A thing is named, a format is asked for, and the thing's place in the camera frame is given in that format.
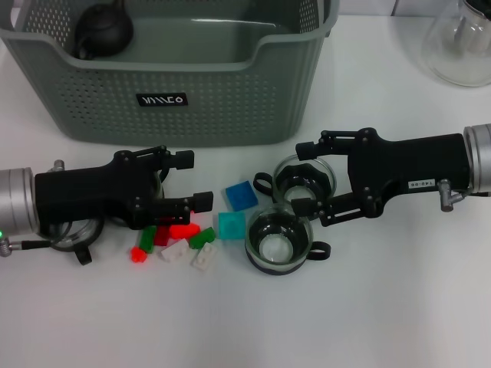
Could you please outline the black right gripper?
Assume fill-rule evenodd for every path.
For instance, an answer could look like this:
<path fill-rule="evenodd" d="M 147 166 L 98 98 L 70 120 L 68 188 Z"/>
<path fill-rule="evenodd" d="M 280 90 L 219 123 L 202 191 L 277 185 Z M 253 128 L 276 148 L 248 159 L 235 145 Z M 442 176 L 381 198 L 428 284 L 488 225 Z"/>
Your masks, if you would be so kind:
<path fill-rule="evenodd" d="M 317 199 L 293 199 L 297 217 L 319 219 L 322 226 L 382 215 L 396 196 L 436 192 L 442 180 L 455 192 L 470 184 L 470 164 L 464 138 L 455 133 L 414 140 L 388 141 L 373 129 L 360 137 L 356 131 L 323 130 L 317 143 L 298 143 L 302 160 L 348 154 L 348 176 L 353 193 Z"/>

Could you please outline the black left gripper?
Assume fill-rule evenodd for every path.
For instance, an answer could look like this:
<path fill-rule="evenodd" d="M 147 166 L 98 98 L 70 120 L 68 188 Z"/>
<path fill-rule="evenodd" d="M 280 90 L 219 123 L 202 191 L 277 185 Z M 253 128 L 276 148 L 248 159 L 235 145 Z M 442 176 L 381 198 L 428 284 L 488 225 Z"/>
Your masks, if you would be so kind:
<path fill-rule="evenodd" d="M 156 199 L 157 172 L 192 169 L 192 150 L 171 153 L 166 146 L 118 151 L 106 165 L 39 173 L 35 208 L 40 229 L 85 219 L 117 218 L 133 230 L 188 225 L 191 213 L 211 212 L 213 193 Z"/>

